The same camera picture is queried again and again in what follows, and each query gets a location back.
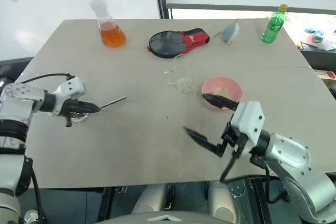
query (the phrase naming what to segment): black cable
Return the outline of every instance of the black cable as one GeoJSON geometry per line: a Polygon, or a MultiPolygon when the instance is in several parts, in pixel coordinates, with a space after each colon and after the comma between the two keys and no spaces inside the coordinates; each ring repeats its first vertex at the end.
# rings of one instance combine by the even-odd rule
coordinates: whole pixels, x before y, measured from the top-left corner
{"type": "Polygon", "coordinates": [[[35,81],[37,79],[41,79],[41,78],[45,78],[45,77],[49,77],[49,76],[65,76],[65,77],[67,77],[67,80],[70,80],[70,79],[74,78],[74,76],[69,74],[69,73],[49,73],[49,74],[44,74],[42,76],[38,76],[38,77],[34,77],[34,78],[31,78],[31,79],[22,81],[21,83],[28,83],[28,82],[35,81]]]}
{"type": "Polygon", "coordinates": [[[235,164],[238,156],[234,155],[235,153],[232,153],[232,157],[230,159],[230,162],[228,163],[228,165],[226,166],[225,170],[223,171],[221,178],[219,179],[220,182],[222,182],[223,184],[225,183],[229,183],[229,179],[226,180],[226,176],[227,174],[230,172],[231,168],[233,167],[233,165],[235,164]]]}
{"type": "Polygon", "coordinates": [[[267,166],[265,166],[265,172],[266,172],[266,201],[269,204],[274,204],[275,202],[278,202],[280,199],[284,198],[284,196],[287,195],[287,193],[284,191],[281,194],[279,194],[277,197],[275,197],[274,199],[270,199],[269,198],[269,183],[270,183],[270,176],[269,176],[269,169],[267,166]]]}
{"type": "MultiPolygon", "coordinates": [[[[270,180],[280,180],[279,177],[276,176],[269,176],[270,180]]],[[[241,180],[241,179],[256,179],[256,178],[260,178],[260,179],[265,179],[266,180],[266,175],[262,175],[262,174],[255,174],[255,175],[244,175],[244,176],[238,176],[238,177],[234,177],[234,178],[229,178],[225,180],[225,183],[231,183],[237,180],[241,180]]]]}
{"type": "Polygon", "coordinates": [[[32,172],[32,181],[34,185],[34,192],[35,192],[35,198],[36,198],[38,222],[39,224],[43,224],[44,223],[44,220],[43,220],[44,213],[43,213],[42,204],[41,204],[40,191],[38,189],[37,179],[36,179],[34,170],[32,172]]]}

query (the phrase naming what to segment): glass beaker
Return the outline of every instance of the glass beaker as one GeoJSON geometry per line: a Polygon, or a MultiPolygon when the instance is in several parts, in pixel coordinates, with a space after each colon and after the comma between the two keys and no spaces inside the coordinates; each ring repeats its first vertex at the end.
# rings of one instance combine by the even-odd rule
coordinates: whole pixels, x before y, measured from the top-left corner
{"type": "Polygon", "coordinates": [[[176,85],[178,92],[187,94],[193,87],[194,60],[187,55],[177,55],[173,59],[173,70],[166,71],[171,75],[168,84],[176,85]]]}

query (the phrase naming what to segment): bottle label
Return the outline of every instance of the bottle label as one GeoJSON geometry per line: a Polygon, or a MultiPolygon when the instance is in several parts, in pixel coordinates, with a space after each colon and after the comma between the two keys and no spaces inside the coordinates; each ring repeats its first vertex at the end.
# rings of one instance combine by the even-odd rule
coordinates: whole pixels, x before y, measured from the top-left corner
{"type": "Polygon", "coordinates": [[[280,25],[275,25],[272,22],[269,22],[267,25],[267,29],[271,30],[271,31],[280,31],[282,28],[282,26],[280,25]]]}

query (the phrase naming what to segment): red and black case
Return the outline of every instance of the red and black case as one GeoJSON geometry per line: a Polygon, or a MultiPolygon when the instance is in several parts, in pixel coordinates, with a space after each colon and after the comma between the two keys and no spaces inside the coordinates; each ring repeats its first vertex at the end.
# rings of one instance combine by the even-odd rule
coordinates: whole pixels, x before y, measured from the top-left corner
{"type": "Polygon", "coordinates": [[[186,54],[209,40],[209,35],[200,28],[189,31],[162,31],[152,36],[147,49],[160,58],[170,59],[186,54]]]}

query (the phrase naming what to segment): metal spoon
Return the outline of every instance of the metal spoon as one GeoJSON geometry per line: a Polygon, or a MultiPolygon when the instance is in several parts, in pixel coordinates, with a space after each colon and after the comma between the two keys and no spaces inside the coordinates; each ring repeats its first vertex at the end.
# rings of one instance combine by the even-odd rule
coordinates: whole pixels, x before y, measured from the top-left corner
{"type": "MultiPolygon", "coordinates": [[[[107,104],[105,104],[105,105],[102,105],[102,106],[100,106],[99,108],[100,108],[100,109],[103,109],[103,108],[105,108],[105,107],[107,107],[107,106],[110,106],[110,105],[112,105],[112,104],[115,104],[115,103],[117,103],[117,102],[120,102],[120,101],[122,101],[122,100],[125,100],[126,98],[127,98],[127,95],[123,95],[122,97],[120,97],[120,98],[118,98],[118,99],[115,99],[115,100],[113,100],[113,101],[111,101],[111,102],[109,102],[109,103],[107,103],[107,104]]],[[[73,123],[79,123],[79,122],[82,122],[83,120],[85,120],[88,116],[89,116],[89,114],[86,113],[86,114],[83,114],[82,116],[79,116],[79,117],[76,117],[76,118],[71,118],[71,121],[72,121],[73,123]]]]}

